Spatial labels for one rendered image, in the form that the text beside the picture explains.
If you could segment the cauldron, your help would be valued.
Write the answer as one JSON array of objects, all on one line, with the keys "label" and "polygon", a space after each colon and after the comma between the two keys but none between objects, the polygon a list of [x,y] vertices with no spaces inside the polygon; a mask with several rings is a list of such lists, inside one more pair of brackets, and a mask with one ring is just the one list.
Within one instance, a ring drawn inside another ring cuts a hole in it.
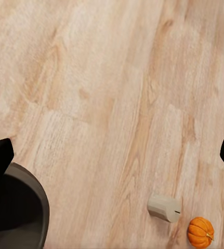
[{"label": "cauldron", "polygon": [[11,162],[0,180],[0,249],[44,249],[49,219],[41,183]]}]

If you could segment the pumpkin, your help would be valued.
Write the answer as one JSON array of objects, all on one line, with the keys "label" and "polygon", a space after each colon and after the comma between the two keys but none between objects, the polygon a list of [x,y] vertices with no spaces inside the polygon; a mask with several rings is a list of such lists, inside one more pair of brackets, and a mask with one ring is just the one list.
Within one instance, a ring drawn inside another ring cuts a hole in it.
[{"label": "pumpkin", "polygon": [[212,224],[203,217],[194,218],[188,227],[188,238],[193,246],[206,249],[214,241]]}]

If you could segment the pillar candle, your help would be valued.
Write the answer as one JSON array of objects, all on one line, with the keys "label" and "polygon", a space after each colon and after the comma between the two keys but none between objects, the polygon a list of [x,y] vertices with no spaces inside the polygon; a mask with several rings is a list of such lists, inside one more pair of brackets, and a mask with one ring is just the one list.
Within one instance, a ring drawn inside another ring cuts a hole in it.
[{"label": "pillar candle", "polygon": [[173,224],[181,216],[181,205],[175,198],[155,193],[148,200],[148,211],[152,216]]}]

